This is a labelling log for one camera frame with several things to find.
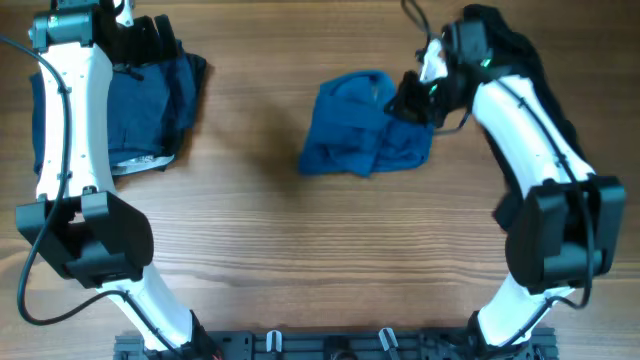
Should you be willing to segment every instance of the blue cloth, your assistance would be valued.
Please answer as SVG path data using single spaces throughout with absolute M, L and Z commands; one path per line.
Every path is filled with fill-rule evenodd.
M 184 132 L 193 127 L 206 61 L 197 55 L 185 54 L 182 44 L 178 44 L 182 55 L 177 59 L 132 69 L 132 73 L 142 75 L 143 80 L 130 74 L 113 74 L 107 99 L 112 166 L 143 156 L 176 155 Z M 45 146 L 44 80 L 42 73 L 30 80 L 34 100 L 34 171 L 39 173 Z
M 381 71 L 356 72 L 322 84 L 299 172 L 368 177 L 426 162 L 434 129 L 385 114 L 395 92 L 393 81 Z

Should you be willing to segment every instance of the wire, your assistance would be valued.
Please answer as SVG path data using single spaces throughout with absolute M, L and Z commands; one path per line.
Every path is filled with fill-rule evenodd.
M 464 113 L 464 116 L 462 117 L 462 120 L 460 120 L 460 123 L 458 124 L 458 127 L 454 128 L 454 129 L 447 129 L 447 130 L 438 130 L 435 131 L 433 133 L 433 136 L 446 136 L 446 135 L 453 135 L 457 132 L 459 132 L 460 130 L 462 130 L 462 128 L 464 127 L 464 124 L 467 123 L 467 120 L 469 120 L 469 117 L 471 116 L 470 112 L 466 112 Z
M 89 307 L 91 304 L 109 295 L 120 296 L 124 302 L 129 304 L 129 306 L 134 311 L 134 313 L 140 318 L 140 320 L 144 323 L 144 325 L 149 329 L 149 331 L 158 339 L 158 341 L 162 345 L 164 345 L 167 349 L 169 349 L 169 351 L 171 351 L 178 358 L 184 358 L 181 353 L 179 353 L 173 346 L 171 346 L 171 344 L 166 339 L 164 339 L 164 337 L 162 337 L 162 335 L 160 335 L 158 329 L 156 329 L 153 326 L 153 324 L 151 324 L 149 319 L 144 315 L 144 313 L 140 310 L 140 308 L 133 301 L 133 299 L 131 299 L 129 294 L 124 291 L 119 291 L 119 290 L 105 291 L 103 293 L 100 293 L 86 300 L 85 302 L 76 306 L 72 310 L 60 316 L 56 316 L 50 319 L 40 320 L 40 319 L 34 318 L 31 314 L 29 314 L 29 311 L 27 310 L 27 306 L 26 306 L 26 292 L 27 292 L 27 282 L 29 279 L 29 273 L 31 272 L 31 267 L 33 266 L 33 262 L 36 258 L 36 255 L 38 254 L 38 249 L 40 248 L 42 241 L 47 236 L 47 233 L 51 228 L 52 222 L 58 217 L 58 213 L 60 212 L 60 206 L 64 201 L 64 194 L 66 192 L 67 182 L 69 179 L 69 153 L 70 153 L 69 144 L 71 143 L 71 140 L 70 140 L 71 108 L 70 108 L 70 100 L 69 100 L 70 91 L 67 88 L 66 84 L 64 83 L 64 80 L 62 79 L 60 74 L 42 56 L 38 55 L 34 51 L 23 46 L 22 44 L 7 38 L 4 35 L 0 35 L 0 42 L 4 42 L 14 47 L 15 49 L 21 51 L 22 53 L 27 54 L 32 58 L 36 59 L 38 62 L 42 64 L 42 66 L 44 66 L 51 73 L 51 75 L 53 76 L 53 78 L 55 79 L 58 85 L 58 92 L 62 97 L 62 112 L 64 117 L 64 129 L 63 129 L 63 141 L 62 141 L 62 164 L 60 166 L 60 176 L 59 176 L 60 185 L 58 187 L 58 192 L 56 194 L 55 200 L 53 201 L 51 210 L 49 211 L 49 214 L 45 219 L 42 229 L 38 233 L 38 236 L 36 237 L 36 240 L 34 241 L 33 246 L 31 247 L 31 251 L 29 251 L 27 260 L 25 261 L 24 266 L 22 268 L 22 273 L 20 274 L 20 281 L 18 284 L 18 296 L 17 296 L 18 312 L 20 313 L 20 316 L 22 316 L 22 318 L 28 323 L 36 326 L 46 326 L 46 325 L 56 324 L 61 321 L 69 319 L 70 317 L 76 315 L 77 313 Z
M 413 7 L 413 11 L 411 11 L 409 6 L 407 6 L 407 1 Z M 427 21 L 427 17 L 424 15 L 422 8 L 416 4 L 415 0 L 402 0 L 400 4 L 402 5 L 402 10 L 404 10 L 404 13 L 407 14 L 409 19 L 411 19 L 411 21 L 413 21 L 421 31 L 424 31 L 427 34 L 427 38 L 429 38 L 431 36 L 431 29 L 429 27 L 429 21 Z

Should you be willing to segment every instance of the wooden table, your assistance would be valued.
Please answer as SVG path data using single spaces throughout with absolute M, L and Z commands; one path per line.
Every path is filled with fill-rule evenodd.
M 26 43 L 46 0 L 5 0 L 0 32 Z M 422 1 L 435 28 L 463 1 Z M 544 59 L 549 81 L 601 174 L 628 205 L 615 265 L 592 304 L 558 306 L 562 359 L 640 358 L 640 2 L 494 0 Z M 399 1 L 140 0 L 169 15 L 187 51 L 212 68 L 198 122 L 165 173 L 118 183 L 155 233 L 155 263 L 211 330 L 462 326 L 507 274 L 491 218 L 502 174 L 479 128 L 437 138 L 415 171 L 301 178 L 296 172 L 318 86 L 359 69 L 400 80 L 423 36 Z M 0 359 L 110 359 L 134 330 L 112 303 L 35 328 L 15 291 L 29 250 L 14 208 L 33 201 L 30 59 L 0 47 Z M 450 125 L 457 123 L 452 115 Z M 38 260 L 28 305 L 57 315 L 93 295 Z

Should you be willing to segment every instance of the metal base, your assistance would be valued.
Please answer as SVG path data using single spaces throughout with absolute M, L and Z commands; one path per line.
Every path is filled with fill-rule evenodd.
M 279 353 L 267 352 L 267 334 L 253 334 L 249 331 L 208 334 L 222 350 L 224 360 L 464 360 L 470 357 L 449 342 L 451 337 L 461 334 L 464 330 L 445 328 L 396 332 L 398 347 L 392 348 L 392 351 L 383 349 L 379 334 L 375 332 L 283 334 L 282 352 Z M 347 344 L 346 347 L 349 349 L 336 349 L 334 344 Z M 114 350 L 114 360 L 148 359 L 144 354 L 144 341 L 141 336 L 116 337 Z M 350 350 L 355 358 L 353 355 L 345 355 L 344 352 L 336 358 L 335 354 L 340 352 L 339 350 Z M 173 359 L 166 351 L 162 355 L 162 359 Z M 517 355 L 494 359 L 558 360 L 555 330 L 535 329 L 531 341 Z

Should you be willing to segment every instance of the black cable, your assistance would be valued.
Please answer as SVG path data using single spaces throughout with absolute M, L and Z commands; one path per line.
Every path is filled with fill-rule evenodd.
M 69 179 L 69 154 L 70 154 L 69 144 L 71 143 L 71 140 L 70 140 L 71 139 L 71 108 L 70 108 L 70 100 L 69 100 L 69 90 L 67 89 L 67 86 L 65 85 L 64 80 L 62 79 L 60 74 L 47 60 L 45 60 L 42 56 L 38 55 L 34 51 L 23 46 L 22 44 L 17 43 L 7 38 L 4 35 L 0 35 L 0 42 L 4 42 L 8 45 L 11 45 L 15 49 L 36 59 L 51 73 L 53 78 L 56 80 L 56 83 L 58 84 L 58 92 L 62 97 L 62 112 L 64 117 L 62 161 L 61 161 L 62 165 L 60 166 L 60 176 L 59 176 L 60 185 L 58 187 L 58 193 L 56 194 L 56 198 L 53 201 L 51 210 L 49 211 L 49 214 L 45 219 L 44 225 L 42 226 L 42 229 L 38 233 L 38 236 L 36 237 L 36 240 L 33 243 L 33 246 L 31 247 L 31 251 L 29 251 L 27 260 L 25 261 L 24 266 L 22 268 L 22 273 L 20 274 L 20 281 L 18 284 L 18 297 L 17 297 L 18 312 L 20 313 L 20 316 L 22 316 L 22 318 L 30 324 L 37 325 L 37 326 L 46 326 L 46 325 L 51 325 L 51 324 L 55 324 L 55 323 L 59 323 L 61 321 L 67 320 L 70 317 L 81 312 L 82 310 L 86 309 L 96 301 L 101 300 L 109 295 L 120 296 L 124 302 L 129 304 L 133 312 L 140 318 L 140 320 L 144 323 L 144 325 L 149 329 L 149 331 L 151 331 L 151 333 L 158 339 L 158 341 L 162 345 L 164 345 L 167 349 L 169 349 L 169 351 L 171 351 L 178 358 L 184 358 L 182 354 L 180 354 L 173 346 L 171 346 L 171 344 L 169 344 L 169 342 L 166 339 L 164 339 L 164 337 L 162 337 L 162 335 L 160 335 L 160 333 L 158 332 L 158 329 L 153 327 L 153 324 L 151 324 L 149 319 L 147 319 L 147 317 L 142 313 L 138 305 L 133 301 L 133 299 L 131 299 L 129 294 L 124 291 L 119 291 L 119 290 L 105 291 L 103 293 L 100 293 L 88 299 L 87 301 L 76 306 L 72 310 L 60 316 L 56 316 L 50 319 L 40 320 L 40 319 L 34 318 L 33 316 L 31 316 L 31 314 L 29 314 L 29 311 L 27 310 L 27 306 L 26 306 L 27 280 L 29 279 L 29 273 L 31 272 L 31 267 L 33 266 L 33 262 L 36 258 L 36 255 L 38 254 L 38 249 L 40 248 L 42 241 L 47 236 L 47 233 L 51 228 L 51 223 L 57 218 L 57 215 L 60 212 L 60 206 L 64 201 L 64 194 L 66 192 L 67 182 Z
M 409 9 L 409 6 L 407 6 L 407 1 L 413 7 L 413 11 L 411 11 L 411 9 Z M 418 6 L 418 4 L 416 4 L 416 1 L 401 0 L 400 4 L 402 5 L 402 10 L 404 10 L 404 13 L 407 14 L 409 19 L 411 19 L 411 21 L 413 21 L 413 23 L 416 24 L 416 26 L 421 31 L 424 31 L 427 34 L 427 38 L 431 37 L 431 28 L 429 27 L 429 21 L 427 21 L 427 17 L 424 15 L 422 8 Z
M 469 120 L 469 117 L 471 116 L 470 112 L 466 112 L 464 113 L 464 116 L 462 117 L 462 120 L 460 120 L 460 123 L 458 124 L 458 127 L 454 128 L 454 129 L 446 129 L 446 130 L 437 130 L 433 133 L 433 136 L 443 136 L 443 135 L 453 135 L 455 133 L 457 133 L 458 131 L 462 130 L 462 128 L 464 127 L 464 124 L 467 123 L 467 120 Z

